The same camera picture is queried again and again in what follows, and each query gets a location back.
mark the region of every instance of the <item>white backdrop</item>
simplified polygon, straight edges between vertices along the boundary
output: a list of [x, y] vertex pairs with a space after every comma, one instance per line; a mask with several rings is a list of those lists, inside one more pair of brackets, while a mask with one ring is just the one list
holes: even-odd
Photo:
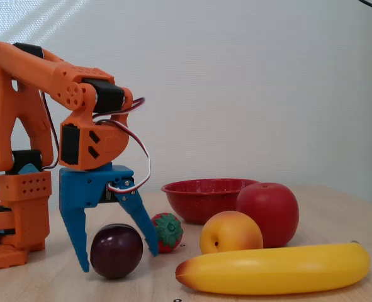
[[[129, 117], [152, 156], [143, 191], [248, 177], [372, 202], [372, 9], [359, 1], [0, 1], [0, 40], [147, 98]], [[59, 127], [69, 111], [48, 103]], [[12, 141], [29, 146], [19, 123]], [[134, 141], [115, 162], [147, 172]], [[57, 169], [53, 181], [52, 207]]]

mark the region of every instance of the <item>plum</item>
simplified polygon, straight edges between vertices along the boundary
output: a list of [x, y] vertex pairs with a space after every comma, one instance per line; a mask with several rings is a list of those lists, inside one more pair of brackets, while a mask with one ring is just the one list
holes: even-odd
[[123, 278], [140, 263], [143, 245], [130, 225], [114, 223], [101, 228], [92, 241], [91, 264], [107, 279]]

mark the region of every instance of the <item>speckled red bowl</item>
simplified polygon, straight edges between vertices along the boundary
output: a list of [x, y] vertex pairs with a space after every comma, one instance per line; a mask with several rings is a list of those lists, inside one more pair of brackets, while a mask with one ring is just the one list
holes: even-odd
[[194, 179], [166, 184], [162, 191], [173, 210], [184, 220], [203, 225], [213, 215], [234, 211], [237, 195], [251, 179]]

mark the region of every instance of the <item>toy apple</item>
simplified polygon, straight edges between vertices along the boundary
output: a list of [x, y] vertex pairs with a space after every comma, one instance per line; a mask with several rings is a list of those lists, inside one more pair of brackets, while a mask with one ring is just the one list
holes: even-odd
[[218, 213], [205, 223], [200, 236], [200, 249], [202, 254], [262, 249], [260, 228], [243, 213]]
[[298, 228], [298, 202], [282, 184], [262, 182], [243, 188], [237, 196], [236, 210], [259, 225], [264, 248], [286, 245]]

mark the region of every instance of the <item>banana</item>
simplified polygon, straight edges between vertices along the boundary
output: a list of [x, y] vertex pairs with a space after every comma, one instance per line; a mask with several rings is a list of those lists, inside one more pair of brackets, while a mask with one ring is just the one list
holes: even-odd
[[291, 294], [342, 288], [369, 268], [369, 254], [352, 242], [201, 255], [179, 264], [176, 279], [208, 293]]

